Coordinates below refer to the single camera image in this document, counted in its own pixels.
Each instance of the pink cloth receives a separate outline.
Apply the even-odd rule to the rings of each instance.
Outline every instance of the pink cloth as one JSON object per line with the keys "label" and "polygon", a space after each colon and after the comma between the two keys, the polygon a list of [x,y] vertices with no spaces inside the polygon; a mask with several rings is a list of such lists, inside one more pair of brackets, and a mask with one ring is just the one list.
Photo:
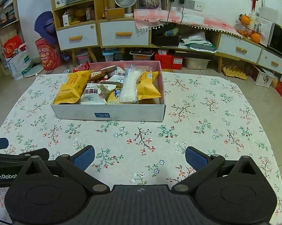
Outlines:
{"label": "pink cloth", "polygon": [[167,10],[135,9],[134,17],[138,29],[164,25],[167,21],[168,23],[180,24],[183,19],[182,25],[199,26],[238,35],[232,25],[211,15],[190,9],[184,10],[183,16],[180,11],[170,11],[169,13]]}

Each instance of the white plastic bag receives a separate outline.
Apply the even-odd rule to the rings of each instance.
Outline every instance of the white plastic bag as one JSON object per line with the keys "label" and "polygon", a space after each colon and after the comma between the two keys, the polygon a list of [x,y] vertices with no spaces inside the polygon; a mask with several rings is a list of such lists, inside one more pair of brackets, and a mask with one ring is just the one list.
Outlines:
{"label": "white plastic bag", "polygon": [[19,52],[13,58],[7,58],[7,65],[13,76],[14,80],[19,80],[23,78],[23,76],[31,69],[32,61],[29,58],[27,50],[23,52]]}

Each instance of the floral tablecloth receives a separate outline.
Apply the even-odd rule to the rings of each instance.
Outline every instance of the floral tablecloth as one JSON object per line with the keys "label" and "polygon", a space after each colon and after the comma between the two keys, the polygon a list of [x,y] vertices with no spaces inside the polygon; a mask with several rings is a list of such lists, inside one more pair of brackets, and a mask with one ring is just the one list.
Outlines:
{"label": "floral tablecloth", "polygon": [[[277,195],[272,224],[282,222],[282,180],[270,143],[252,107],[234,83],[219,77],[163,73],[166,114],[162,123],[58,119],[50,103],[66,75],[40,75],[17,101],[0,137],[19,154],[47,148],[50,159],[93,145],[96,156],[87,173],[109,185],[174,184],[195,170],[185,160],[194,146],[229,160],[249,155]],[[7,188],[0,188],[0,219]]]}

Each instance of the purple hat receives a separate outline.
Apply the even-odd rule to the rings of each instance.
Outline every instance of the purple hat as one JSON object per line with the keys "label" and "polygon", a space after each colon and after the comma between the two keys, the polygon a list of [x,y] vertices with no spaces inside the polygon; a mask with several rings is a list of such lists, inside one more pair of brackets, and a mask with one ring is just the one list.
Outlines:
{"label": "purple hat", "polygon": [[53,14],[51,11],[41,13],[35,21],[35,32],[50,44],[57,43],[57,35],[53,22]]}

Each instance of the microwave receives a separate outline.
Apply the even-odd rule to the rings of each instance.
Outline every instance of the microwave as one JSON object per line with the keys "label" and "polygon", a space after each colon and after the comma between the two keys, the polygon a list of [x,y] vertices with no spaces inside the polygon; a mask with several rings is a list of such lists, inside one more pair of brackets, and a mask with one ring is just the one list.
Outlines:
{"label": "microwave", "polygon": [[282,54],[282,27],[272,23],[267,47]]}

